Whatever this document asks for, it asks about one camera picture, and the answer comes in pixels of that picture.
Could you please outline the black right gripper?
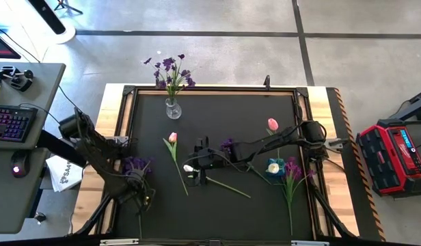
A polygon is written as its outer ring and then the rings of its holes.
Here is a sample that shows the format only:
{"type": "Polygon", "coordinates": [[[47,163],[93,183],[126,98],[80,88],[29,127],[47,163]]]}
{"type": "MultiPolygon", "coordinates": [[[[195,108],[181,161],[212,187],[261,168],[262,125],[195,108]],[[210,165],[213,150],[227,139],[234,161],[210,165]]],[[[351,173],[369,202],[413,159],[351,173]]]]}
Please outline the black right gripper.
{"type": "Polygon", "coordinates": [[[195,152],[192,154],[193,179],[195,186],[207,184],[206,171],[204,169],[217,169],[228,166],[229,161],[224,152],[209,148],[207,136],[198,138],[195,145],[195,152]]]}

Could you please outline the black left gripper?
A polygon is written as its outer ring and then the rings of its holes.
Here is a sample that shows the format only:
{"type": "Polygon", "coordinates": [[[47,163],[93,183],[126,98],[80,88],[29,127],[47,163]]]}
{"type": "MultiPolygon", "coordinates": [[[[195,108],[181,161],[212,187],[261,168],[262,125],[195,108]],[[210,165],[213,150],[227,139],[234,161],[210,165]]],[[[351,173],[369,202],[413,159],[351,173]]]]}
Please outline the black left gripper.
{"type": "Polygon", "coordinates": [[[137,214],[140,215],[151,207],[155,191],[146,180],[145,170],[130,169],[125,176],[128,188],[124,201],[133,200],[138,208],[137,214]]]}

